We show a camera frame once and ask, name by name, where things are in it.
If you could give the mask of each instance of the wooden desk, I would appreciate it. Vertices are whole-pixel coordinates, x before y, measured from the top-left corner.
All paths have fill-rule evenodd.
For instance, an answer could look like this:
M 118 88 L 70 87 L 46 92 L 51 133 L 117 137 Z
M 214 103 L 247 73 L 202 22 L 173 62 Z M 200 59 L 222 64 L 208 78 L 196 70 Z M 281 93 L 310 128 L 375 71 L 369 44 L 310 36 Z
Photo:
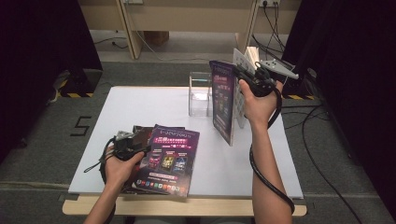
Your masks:
M 194 162 L 188 198 L 169 195 L 121 195 L 117 200 L 118 215 L 133 216 L 245 216 L 253 215 L 251 184 L 253 172 L 248 161 L 251 141 L 250 127 L 235 126 L 230 147 L 213 127 L 210 117 L 189 117 L 188 88 L 113 87 L 93 129 L 69 193 L 79 194 L 76 201 L 66 200 L 67 215 L 87 215 L 104 183 L 93 169 L 107 140 L 118 131 L 131 131 L 134 125 L 186 127 L 200 132 L 200 143 Z M 303 202 L 298 176 L 290 155 L 289 145 L 279 117 L 269 130 L 279 172 L 287 194 Z M 303 216 L 306 206 L 295 214 Z
M 119 0 L 136 59 L 143 47 L 136 31 L 235 33 L 238 49 L 245 52 L 258 8 L 258 0 L 144 0 L 143 5 L 123 2 Z

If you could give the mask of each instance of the power socket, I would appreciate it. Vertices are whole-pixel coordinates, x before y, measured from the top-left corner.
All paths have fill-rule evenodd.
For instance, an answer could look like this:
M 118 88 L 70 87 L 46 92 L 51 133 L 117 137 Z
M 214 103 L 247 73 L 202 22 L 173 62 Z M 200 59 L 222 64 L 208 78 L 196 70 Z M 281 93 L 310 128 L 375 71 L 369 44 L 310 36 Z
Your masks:
M 259 3 L 259 7 L 263 7 L 263 2 L 267 1 L 267 7 L 275 7 L 275 3 L 279 6 L 280 0 L 261 0 Z

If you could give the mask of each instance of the person's left hand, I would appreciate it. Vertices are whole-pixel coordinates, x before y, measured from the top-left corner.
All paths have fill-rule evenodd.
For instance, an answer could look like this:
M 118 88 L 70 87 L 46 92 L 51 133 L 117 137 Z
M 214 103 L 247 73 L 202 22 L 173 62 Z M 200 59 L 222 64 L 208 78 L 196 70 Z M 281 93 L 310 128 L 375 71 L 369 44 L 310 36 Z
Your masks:
M 107 151 L 113 149 L 114 146 L 108 147 Z M 123 185 L 128 180 L 131 173 L 135 171 L 135 165 L 144 157 L 144 152 L 139 152 L 128 161 L 121 161 L 117 157 L 110 157 L 106 161 L 106 183 Z

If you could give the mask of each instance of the hand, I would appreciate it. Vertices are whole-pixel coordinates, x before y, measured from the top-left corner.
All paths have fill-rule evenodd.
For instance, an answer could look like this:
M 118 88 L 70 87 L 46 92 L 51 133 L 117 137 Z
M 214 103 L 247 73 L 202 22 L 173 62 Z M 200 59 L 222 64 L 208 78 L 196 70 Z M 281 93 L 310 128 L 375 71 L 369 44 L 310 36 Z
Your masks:
M 107 151 L 113 149 L 114 146 L 108 147 Z M 106 161 L 106 183 L 122 186 L 131 175 L 135 175 L 135 165 L 142 160 L 144 152 L 139 152 L 128 161 L 121 161 L 115 156 L 110 157 Z
M 264 125 L 263 127 L 267 127 L 268 120 L 276 109 L 275 93 L 271 92 L 267 96 L 256 97 L 253 92 L 251 92 L 250 87 L 245 80 L 240 79 L 239 85 L 245 97 L 245 115 L 250 124 Z M 277 82 L 276 88 L 282 92 L 283 84 L 281 82 Z

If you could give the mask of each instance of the black partition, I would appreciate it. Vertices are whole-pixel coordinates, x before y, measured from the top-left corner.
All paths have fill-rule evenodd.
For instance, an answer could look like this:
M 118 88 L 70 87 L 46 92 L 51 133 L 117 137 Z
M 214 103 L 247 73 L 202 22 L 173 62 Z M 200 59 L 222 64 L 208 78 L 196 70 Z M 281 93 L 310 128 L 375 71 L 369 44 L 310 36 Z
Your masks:
M 83 69 L 102 65 L 77 0 L 0 5 L 1 162 L 29 133 L 62 71 L 82 83 Z
M 325 2 L 303 0 L 283 59 L 297 64 L 304 48 L 315 46 L 306 67 L 317 72 L 323 103 L 347 149 L 396 220 L 396 5 L 334 1 L 338 11 L 312 45 L 307 41 L 315 41 L 310 35 Z

